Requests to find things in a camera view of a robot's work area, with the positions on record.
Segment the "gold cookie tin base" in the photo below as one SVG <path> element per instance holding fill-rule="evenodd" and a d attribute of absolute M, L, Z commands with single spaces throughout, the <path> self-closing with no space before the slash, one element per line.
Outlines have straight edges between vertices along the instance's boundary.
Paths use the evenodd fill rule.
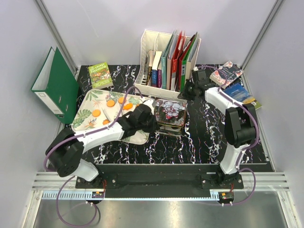
<path fill-rule="evenodd" d="M 165 125 L 165 124 L 158 124 L 159 129 L 156 131 L 159 134 L 165 134 L 170 136 L 180 136 L 181 131 L 184 127 L 184 125 Z"/>

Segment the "gold tin lid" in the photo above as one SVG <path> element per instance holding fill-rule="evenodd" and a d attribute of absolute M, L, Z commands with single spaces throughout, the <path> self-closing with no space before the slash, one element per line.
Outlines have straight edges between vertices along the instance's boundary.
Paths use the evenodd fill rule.
<path fill-rule="evenodd" d="M 187 103 L 157 99 L 154 115 L 158 125 L 182 127 L 185 124 Z"/>

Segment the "metal serving tongs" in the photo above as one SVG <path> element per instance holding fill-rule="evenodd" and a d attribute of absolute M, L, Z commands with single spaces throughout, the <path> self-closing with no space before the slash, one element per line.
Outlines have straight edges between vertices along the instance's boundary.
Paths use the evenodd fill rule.
<path fill-rule="evenodd" d="M 102 108 L 102 111 L 103 111 L 103 118 L 102 120 L 109 120 L 110 122 L 113 122 L 115 120 L 115 118 L 117 116 L 122 116 L 122 114 L 119 114 L 119 111 L 121 109 L 121 106 L 118 104 L 118 105 L 115 105 L 113 107 L 108 107 L 108 106 L 104 106 Z"/>

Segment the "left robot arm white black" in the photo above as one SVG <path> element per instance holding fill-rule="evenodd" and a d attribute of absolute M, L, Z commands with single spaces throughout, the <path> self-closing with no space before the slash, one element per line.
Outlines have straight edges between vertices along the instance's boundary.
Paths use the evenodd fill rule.
<path fill-rule="evenodd" d="M 137 131 L 152 133 L 158 129 L 154 116 L 156 101 L 145 100 L 133 111 L 101 128 L 75 133 L 69 128 L 63 129 L 46 150 L 46 160 L 60 177 L 77 176 L 92 188 L 98 188 L 103 177 L 91 162 L 82 159 L 82 154 L 104 143 L 119 141 L 136 134 Z"/>

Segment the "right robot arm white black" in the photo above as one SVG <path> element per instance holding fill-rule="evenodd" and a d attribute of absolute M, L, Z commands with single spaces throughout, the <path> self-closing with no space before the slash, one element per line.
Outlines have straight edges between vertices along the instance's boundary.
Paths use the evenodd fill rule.
<path fill-rule="evenodd" d="M 186 80 L 178 98 L 194 100 L 201 96 L 225 115 L 224 135 L 228 144 L 214 182 L 220 188 L 227 188 L 238 179 L 240 162 L 245 152 L 258 142 L 256 110 L 252 104 L 237 101 L 210 82 L 204 69 L 196 67 L 191 74 L 192 78 Z"/>

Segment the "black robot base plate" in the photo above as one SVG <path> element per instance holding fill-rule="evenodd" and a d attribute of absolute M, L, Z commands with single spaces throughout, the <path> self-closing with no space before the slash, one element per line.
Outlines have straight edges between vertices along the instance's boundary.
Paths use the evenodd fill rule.
<path fill-rule="evenodd" d="M 101 164 L 100 175 L 87 182 L 77 178 L 77 189 L 105 187 L 107 199 L 193 200 L 211 196 L 211 190 L 241 190 L 243 180 L 234 174 L 228 180 L 214 164 Z"/>

